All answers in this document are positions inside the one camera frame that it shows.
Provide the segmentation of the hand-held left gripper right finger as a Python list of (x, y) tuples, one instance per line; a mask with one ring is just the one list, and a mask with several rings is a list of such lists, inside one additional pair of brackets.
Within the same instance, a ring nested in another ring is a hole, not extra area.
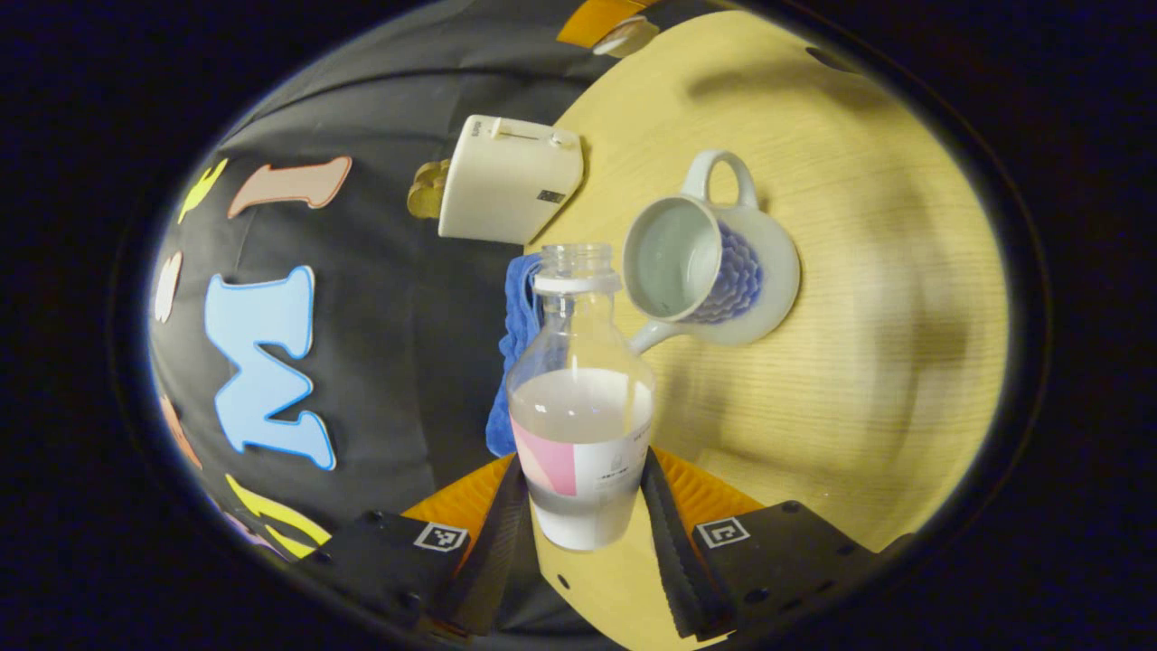
[(641, 490), (681, 637), (784, 637), (875, 580), (912, 539), (871, 552), (797, 500), (762, 505), (659, 447), (644, 454)]

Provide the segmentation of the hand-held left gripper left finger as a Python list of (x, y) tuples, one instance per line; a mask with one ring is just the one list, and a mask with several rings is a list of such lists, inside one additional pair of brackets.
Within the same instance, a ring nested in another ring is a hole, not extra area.
[(508, 454), (404, 515), (363, 512), (299, 565), (385, 626), (439, 638), (484, 636), (529, 519), (526, 481)]

